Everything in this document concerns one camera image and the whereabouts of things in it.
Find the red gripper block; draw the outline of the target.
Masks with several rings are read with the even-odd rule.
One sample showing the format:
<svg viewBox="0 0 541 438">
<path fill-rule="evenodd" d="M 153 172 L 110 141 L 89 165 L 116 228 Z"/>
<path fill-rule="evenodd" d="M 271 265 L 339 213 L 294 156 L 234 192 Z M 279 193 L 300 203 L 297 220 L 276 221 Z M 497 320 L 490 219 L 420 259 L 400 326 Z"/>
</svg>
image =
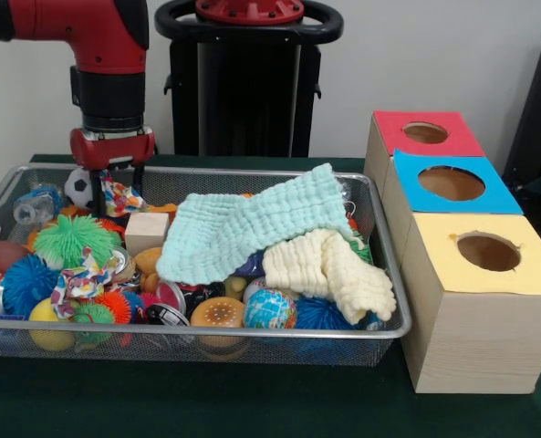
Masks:
<svg viewBox="0 0 541 438">
<path fill-rule="evenodd" d="M 155 135 L 150 127 L 140 131 L 94 132 L 74 129 L 70 132 L 69 143 L 76 164 L 91 172 L 93 214 L 106 214 L 105 194 L 102 188 L 103 170 L 130 164 L 134 166 L 132 188 L 142 191 L 145 162 L 154 153 Z"/>
</svg>

